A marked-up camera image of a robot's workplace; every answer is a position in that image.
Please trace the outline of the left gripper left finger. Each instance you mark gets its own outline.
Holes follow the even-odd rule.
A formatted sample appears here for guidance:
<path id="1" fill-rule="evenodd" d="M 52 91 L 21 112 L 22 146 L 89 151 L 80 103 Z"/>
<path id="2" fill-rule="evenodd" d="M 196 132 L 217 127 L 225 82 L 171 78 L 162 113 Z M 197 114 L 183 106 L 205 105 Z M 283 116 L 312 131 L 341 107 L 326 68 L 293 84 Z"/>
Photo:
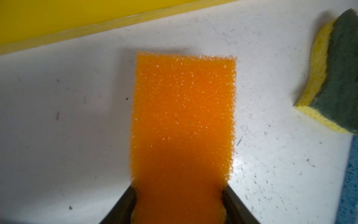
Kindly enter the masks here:
<path id="1" fill-rule="evenodd" d="M 100 224 L 131 224 L 136 201 L 136 191 L 130 185 Z"/>

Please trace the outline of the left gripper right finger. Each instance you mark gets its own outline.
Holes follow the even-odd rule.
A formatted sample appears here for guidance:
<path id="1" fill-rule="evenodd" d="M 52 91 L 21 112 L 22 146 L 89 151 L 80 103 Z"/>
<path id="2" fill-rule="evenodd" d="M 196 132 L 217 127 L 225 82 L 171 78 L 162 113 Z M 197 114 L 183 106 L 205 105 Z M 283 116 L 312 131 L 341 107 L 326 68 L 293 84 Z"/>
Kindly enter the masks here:
<path id="1" fill-rule="evenodd" d="M 222 192 L 222 202 L 225 224 L 260 224 L 229 185 Z"/>

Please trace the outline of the orange sponge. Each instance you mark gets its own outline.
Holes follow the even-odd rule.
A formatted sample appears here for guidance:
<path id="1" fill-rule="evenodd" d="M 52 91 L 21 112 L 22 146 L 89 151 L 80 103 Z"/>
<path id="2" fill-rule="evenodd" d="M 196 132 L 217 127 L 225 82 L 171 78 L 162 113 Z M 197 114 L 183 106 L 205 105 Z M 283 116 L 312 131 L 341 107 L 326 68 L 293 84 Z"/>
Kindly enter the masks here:
<path id="1" fill-rule="evenodd" d="M 130 135 L 134 224 L 223 224 L 235 144 L 233 56 L 139 52 Z"/>

